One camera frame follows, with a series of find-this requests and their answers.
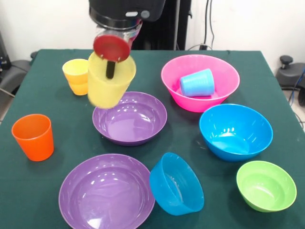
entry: green bowl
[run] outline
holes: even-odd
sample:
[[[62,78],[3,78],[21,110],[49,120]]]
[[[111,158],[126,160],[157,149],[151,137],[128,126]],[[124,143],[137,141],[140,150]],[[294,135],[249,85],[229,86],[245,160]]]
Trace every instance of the green bowl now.
[[[289,174],[266,161],[251,161],[237,172],[237,186],[246,203],[260,212],[281,211],[296,199],[296,186]]]

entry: green tablecloth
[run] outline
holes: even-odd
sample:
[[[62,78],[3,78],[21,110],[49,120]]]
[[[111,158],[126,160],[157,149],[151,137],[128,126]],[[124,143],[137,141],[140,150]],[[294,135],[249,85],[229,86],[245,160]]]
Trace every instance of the green tablecloth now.
[[[167,108],[165,128],[150,142],[122,147],[101,138],[92,125],[93,107],[86,96],[74,96],[61,71],[74,58],[88,58],[90,50],[42,50],[27,74],[0,126],[0,228],[67,229],[58,207],[58,193],[66,175],[82,161],[105,153],[127,154],[149,169],[165,152],[181,155],[196,172],[204,190],[205,206],[199,213],[174,217],[158,204],[141,229],[304,229],[305,135],[260,52],[134,51],[137,75],[129,91],[160,99]],[[225,103],[249,106],[271,123],[274,139],[255,160],[285,169],[295,180],[298,196],[287,210],[259,213],[247,206],[235,176],[243,163],[216,158],[201,137],[200,114],[181,109],[162,85],[160,72],[170,59],[202,53],[232,64],[240,74],[238,90]],[[29,161],[11,135],[13,123],[32,113],[52,121],[55,151],[48,160]]]

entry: stacked yellow cups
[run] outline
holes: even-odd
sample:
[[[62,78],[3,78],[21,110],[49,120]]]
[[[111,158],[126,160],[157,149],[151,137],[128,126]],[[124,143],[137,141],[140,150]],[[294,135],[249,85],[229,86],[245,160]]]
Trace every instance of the stacked yellow cups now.
[[[62,71],[74,94],[88,93],[88,60],[70,60],[63,65]]]

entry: purple bowl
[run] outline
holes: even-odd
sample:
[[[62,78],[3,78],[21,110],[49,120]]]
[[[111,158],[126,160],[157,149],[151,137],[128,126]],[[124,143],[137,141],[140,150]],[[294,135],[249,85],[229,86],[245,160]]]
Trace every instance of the purple bowl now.
[[[138,160],[104,154],[76,166],[59,192],[59,207],[73,229],[135,229],[155,200],[149,170]]]
[[[92,120],[95,128],[112,142],[122,146],[138,146],[162,130],[167,112],[152,95],[126,92],[114,108],[96,107]]]

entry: plastic bowl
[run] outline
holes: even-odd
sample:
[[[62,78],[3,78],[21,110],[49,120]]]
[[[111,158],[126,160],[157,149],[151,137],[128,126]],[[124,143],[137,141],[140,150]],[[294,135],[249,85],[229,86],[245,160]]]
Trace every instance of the plastic bowl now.
[[[104,154],[76,166],[59,191],[59,208],[73,229],[136,229],[155,200],[149,170],[138,160]]]
[[[208,109],[199,128],[210,150],[225,161],[243,161],[265,150],[273,131],[257,111],[237,104],[221,104]]]
[[[215,92],[210,96],[182,95],[180,78],[205,69],[212,71]],[[162,69],[161,78],[176,103],[185,110],[204,112],[222,103],[239,85],[239,74],[229,63],[212,56],[185,55],[170,60]]]
[[[203,190],[196,174],[178,155],[166,153],[149,178],[157,203],[169,214],[179,216],[200,211]]]
[[[96,107],[92,120],[95,128],[112,142],[122,146],[138,146],[148,142],[165,126],[167,112],[152,95],[126,92],[111,109]]]
[[[289,174],[266,161],[251,161],[237,172],[237,186],[246,203],[260,212],[281,211],[296,199],[296,186]]]

